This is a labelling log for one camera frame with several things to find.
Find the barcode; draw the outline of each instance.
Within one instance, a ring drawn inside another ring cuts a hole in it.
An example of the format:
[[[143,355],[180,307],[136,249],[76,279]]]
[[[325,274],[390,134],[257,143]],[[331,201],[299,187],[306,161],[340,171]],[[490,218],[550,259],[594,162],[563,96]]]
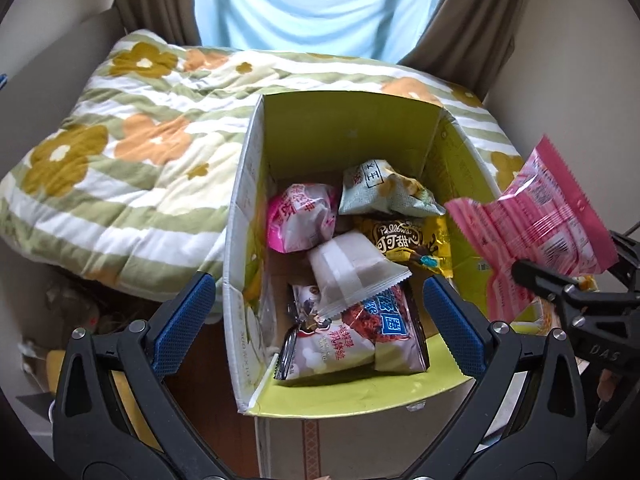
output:
[[[551,245],[542,247],[542,251],[545,254],[545,263],[547,267],[555,269],[558,266],[558,260],[562,257],[563,253],[566,253],[569,247],[566,244],[564,238],[559,238]]]
[[[548,189],[544,184],[540,184],[538,186],[534,186],[531,189],[533,194],[533,198],[538,205],[545,205],[552,199],[551,193],[549,193]]]

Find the wooden floor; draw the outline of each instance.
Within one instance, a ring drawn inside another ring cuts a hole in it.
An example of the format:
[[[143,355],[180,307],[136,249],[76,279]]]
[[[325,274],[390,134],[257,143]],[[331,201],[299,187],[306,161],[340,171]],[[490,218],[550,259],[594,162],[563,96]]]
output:
[[[202,327],[178,373],[165,383],[222,461],[237,475],[257,477],[254,420],[236,408],[222,322]]]

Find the cardboard surface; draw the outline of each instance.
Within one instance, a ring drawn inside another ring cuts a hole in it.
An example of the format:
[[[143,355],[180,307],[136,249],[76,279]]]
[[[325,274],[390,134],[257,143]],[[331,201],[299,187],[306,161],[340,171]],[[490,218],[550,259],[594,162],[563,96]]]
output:
[[[287,282],[312,283],[303,255],[266,248],[268,198],[293,182],[338,185],[341,174],[371,158],[418,178],[439,203],[464,194],[492,200],[483,162],[443,108],[419,100],[357,91],[305,91],[260,99],[238,167],[226,234],[223,275],[226,346],[240,412],[279,418],[332,418],[388,410],[446,392],[468,380],[422,305],[427,273],[411,284],[428,336],[431,367],[400,376],[360,367],[304,383],[273,379],[273,350],[290,320]],[[447,222],[452,229],[452,222]],[[338,230],[348,230],[341,219]],[[488,269],[452,232],[454,281],[484,305]]]
[[[281,480],[396,478],[434,441],[472,385],[430,397],[412,412],[401,407],[347,418],[261,419],[268,448],[264,472]],[[372,441],[379,452],[371,452],[366,443]]]

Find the orange flower pattern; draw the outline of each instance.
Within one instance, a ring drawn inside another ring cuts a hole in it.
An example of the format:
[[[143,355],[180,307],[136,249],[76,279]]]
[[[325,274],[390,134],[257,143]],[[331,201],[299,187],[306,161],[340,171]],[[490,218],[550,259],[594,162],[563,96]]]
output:
[[[110,75],[135,72],[142,77],[160,79],[169,75],[178,64],[178,57],[171,52],[160,52],[149,43],[136,43],[131,50],[121,52],[111,61]]]
[[[408,97],[409,99],[420,99],[420,101],[432,103],[440,107],[442,106],[440,100],[429,92],[427,85],[413,77],[400,77],[390,81],[389,83],[383,84],[382,93]]]
[[[41,188],[49,196],[61,197],[82,182],[89,168],[89,155],[99,155],[107,145],[107,128],[75,124],[44,140],[31,152],[31,167],[22,180],[25,193]]]
[[[150,160],[161,166],[184,155],[191,137],[184,129],[189,125],[184,116],[155,124],[145,114],[135,114],[124,120],[125,138],[116,144],[114,154],[121,160]]]
[[[318,59],[358,59],[353,56],[332,56],[331,54],[316,54],[315,52],[307,52],[307,54],[317,57]]]
[[[187,50],[187,60],[184,62],[183,70],[185,72],[194,72],[199,68],[204,70],[215,70],[219,66],[224,65],[229,59],[229,56],[219,54],[217,52],[209,52],[205,54],[203,51],[197,48],[191,48]]]

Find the striped blanket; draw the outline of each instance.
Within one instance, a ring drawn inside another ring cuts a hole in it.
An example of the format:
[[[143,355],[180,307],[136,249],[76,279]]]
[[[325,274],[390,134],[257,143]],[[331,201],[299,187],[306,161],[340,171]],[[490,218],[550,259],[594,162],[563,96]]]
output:
[[[470,92],[368,59],[183,48],[139,30],[89,79],[58,131],[0,183],[0,235],[31,260],[152,300],[222,276],[242,140],[260,94],[361,90],[448,110],[498,194],[522,160]]]

